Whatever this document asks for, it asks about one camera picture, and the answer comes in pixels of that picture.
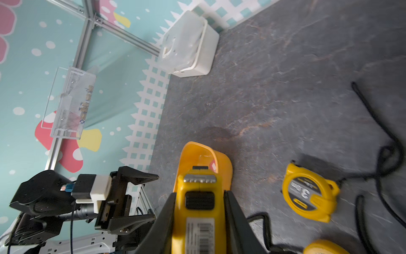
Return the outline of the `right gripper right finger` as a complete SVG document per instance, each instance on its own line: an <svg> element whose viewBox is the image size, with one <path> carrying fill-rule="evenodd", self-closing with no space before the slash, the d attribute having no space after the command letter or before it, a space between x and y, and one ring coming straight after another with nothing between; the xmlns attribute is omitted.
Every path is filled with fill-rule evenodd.
<svg viewBox="0 0 406 254"><path fill-rule="evenodd" d="M224 193L227 254L266 254L231 191Z"/></svg>

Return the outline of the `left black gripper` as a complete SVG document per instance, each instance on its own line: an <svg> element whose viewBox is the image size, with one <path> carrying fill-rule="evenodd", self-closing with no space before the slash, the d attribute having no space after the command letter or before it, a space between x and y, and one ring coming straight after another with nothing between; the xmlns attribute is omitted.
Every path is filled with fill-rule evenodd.
<svg viewBox="0 0 406 254"><path fill-rule="evenodd" d="M112 188L107 200L101 204L95 229L117 236L113 244L116 251L135 251L153 226L156 216L152 210L130 215L132 197L126 194L127 185L146 184L158 180L159 176L129 166L120 167L110 176Z"/></svg>

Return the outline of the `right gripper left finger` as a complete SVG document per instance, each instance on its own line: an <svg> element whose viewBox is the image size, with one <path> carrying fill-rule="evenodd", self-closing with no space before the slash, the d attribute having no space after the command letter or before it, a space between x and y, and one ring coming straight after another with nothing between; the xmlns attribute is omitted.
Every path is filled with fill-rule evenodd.
<svg viewBox="0 0 406 254"><path fill-rule="evenodd" d="M169 195L150 231L135 250L136 254L171 253L176 195Z"/></svg>

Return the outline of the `yellow storage tray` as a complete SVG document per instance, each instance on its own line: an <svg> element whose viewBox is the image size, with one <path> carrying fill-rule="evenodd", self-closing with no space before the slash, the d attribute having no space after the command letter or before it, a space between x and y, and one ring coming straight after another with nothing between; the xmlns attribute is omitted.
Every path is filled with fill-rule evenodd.
<svg viewBox="0 0 406 254"><path fill-rule="evenodd" d="M181 174L187 173L193 166L208 166L209 168L213 160L216 162L217 174L222 178L223 189L230 191L233 178L231 160L224 153L193 141L186 143L181 152L173 191L177 191L177 178Z"/></svg>

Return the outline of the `yellow tape measure with strap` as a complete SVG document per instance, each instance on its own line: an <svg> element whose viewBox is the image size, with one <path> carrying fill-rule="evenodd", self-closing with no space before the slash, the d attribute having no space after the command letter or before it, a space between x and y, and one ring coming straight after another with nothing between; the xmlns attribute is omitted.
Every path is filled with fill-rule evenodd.
<svg viewBox="0 0 406 254"><path fill-rule="evenodd" d="M348 254L348 251L346 251L341 246L331 241L322 239L311 243L304 249L283 244L273 244L271 234L271 221L269 215L266 212L253 214L246 219L248 223L256 220L263 221L263 241L265 248L269 254Z"/></svg>

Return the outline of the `pink round tape measure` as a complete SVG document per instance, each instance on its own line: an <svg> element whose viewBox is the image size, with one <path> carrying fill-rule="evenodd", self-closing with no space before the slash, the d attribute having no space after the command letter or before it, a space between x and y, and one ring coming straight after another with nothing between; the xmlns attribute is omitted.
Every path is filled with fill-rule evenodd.
<svg viewBox="0 0 406 254"><path fill-rule="evenodd" d="M214 173L217 173L217 166L216 166L216 162L214 160L210 163L209 169L211 171L213 171Z"/></svg>

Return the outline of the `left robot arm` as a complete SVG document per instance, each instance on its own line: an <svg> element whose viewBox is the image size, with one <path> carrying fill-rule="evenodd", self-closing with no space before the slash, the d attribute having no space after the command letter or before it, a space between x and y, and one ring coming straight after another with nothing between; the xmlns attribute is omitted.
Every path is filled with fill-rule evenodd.
<svg viewBox="0 0 406 254"><path fill-rule="evenodd" d="M23 182L10 202L19 216L1 237L3 254L101 254L133 252L151 229L151 209L130 214L127 186L143 186L158 176L128 166L109 175L81 174L75 181L53 170ZM65 222L94 222L96 233L57 241Z"/></svg>

